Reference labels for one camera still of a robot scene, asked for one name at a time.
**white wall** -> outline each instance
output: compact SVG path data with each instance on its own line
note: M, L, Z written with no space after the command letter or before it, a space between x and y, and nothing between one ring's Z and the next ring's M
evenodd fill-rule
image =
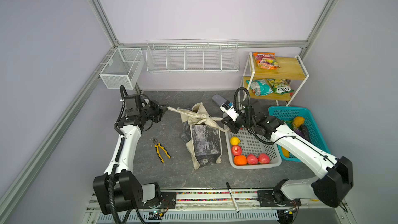
M0 9L2 196L110 45L87 0L0 0Z
M294 104L311 110L331 152L354 166L357 223L396 223L398 0L340 0L308 53Z
M326 0L100 0L122 43L306 40Z
M240 69L234 73L150 73L144 66L138 84L143 90L190 91L190 90L236 90L242 84L243 71L250 51L275 52L276 56L294 57L299 47L240 49Z
M99 81L9 224L81 223L94 177L103 174L115 149L120 108L120 92Z

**pliers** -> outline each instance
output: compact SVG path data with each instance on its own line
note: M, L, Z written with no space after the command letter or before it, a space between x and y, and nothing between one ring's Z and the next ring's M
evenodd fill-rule
M162 163L164 163L162 156L159 153L159 147L166 153L166 156L168 158L171 158L169 153L167 152L167 150L161 146L160 142L158 142L158 140L156 138L152 138L153 143L155 144L156 147L156 153L158 154L158 157L160 158L160 160L162 161Z

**red apple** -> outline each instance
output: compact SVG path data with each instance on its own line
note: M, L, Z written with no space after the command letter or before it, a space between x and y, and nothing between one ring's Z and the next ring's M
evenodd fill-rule
M248 161L248 164L250 164L250 165L258 164L258 159L253 154L249 154L247 156L247 161Z
M260 154L260 155L258 156L258 161L259 161L261 164L269 164L269 162L270 162L271 160L269 159L269 157L268 157L266 154Z
M239 155L242 154L242 148L241 148L240 146L233 146L233 147L231 148L231 151L232 151L232 154L233 154L234 156L239 156Z

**snack bag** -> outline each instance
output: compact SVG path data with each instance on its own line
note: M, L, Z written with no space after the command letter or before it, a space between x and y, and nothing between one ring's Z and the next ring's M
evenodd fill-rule
M267 79L267 81L271 84L274 93L285 94L285 93L294 92L294 90L289 86L286 80Z
M256 96L264 96L272 93L272 89L266 80L251 81L250 88Z
M257 67L264 69L278 69L280 65L275 60L275 53L253 53Z

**perforated metal strip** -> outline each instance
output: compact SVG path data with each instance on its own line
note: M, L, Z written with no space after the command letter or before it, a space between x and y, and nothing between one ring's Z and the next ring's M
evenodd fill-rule
M144 211L141 215L146 222L159 222L159 220L148 220L149 211ZM120 214L120 219L124 218L124 213ZM225 221L250 221L250 220L278 220L276 210L245 210L237 213L236 211L169 211L162 222L225 222ZM100 214L97 224L112 223L112 215ZM137 213L132 211L127 223L138 223L140 220Z

